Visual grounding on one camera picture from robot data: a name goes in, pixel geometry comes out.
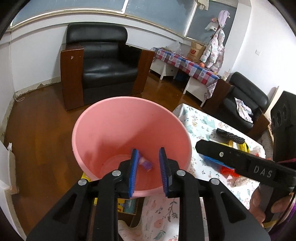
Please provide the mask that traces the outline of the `right human hand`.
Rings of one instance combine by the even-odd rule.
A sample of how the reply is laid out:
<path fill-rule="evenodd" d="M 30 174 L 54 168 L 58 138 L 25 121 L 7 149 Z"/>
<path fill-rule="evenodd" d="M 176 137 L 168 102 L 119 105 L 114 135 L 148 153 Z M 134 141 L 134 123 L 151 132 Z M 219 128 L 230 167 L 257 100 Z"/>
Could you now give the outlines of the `right human hand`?
<path fill-rule="evenodd" d="M 259 208 L 259 205 L 261 203 L 261 197 L 260 197 L 261 193 L 262 192 L 260 192 L 259 188 L 255 189 L 250 199 L 249 211 L 257 219 L 260 225 L 263 226 L 263 222 L 265 220 L 265 214 Z M 271 213 L 284 214 L 284 212 L 286 211 L 285 215 L 281 216 L 282 219 L 279 220 L 278 225 L 283 223 L 288 218 L 294 205 L 295 205 L 295 200 L 293 199 L 293 193 L 290 193 L 288 196 L 279 199 L 272 205 Z"/>

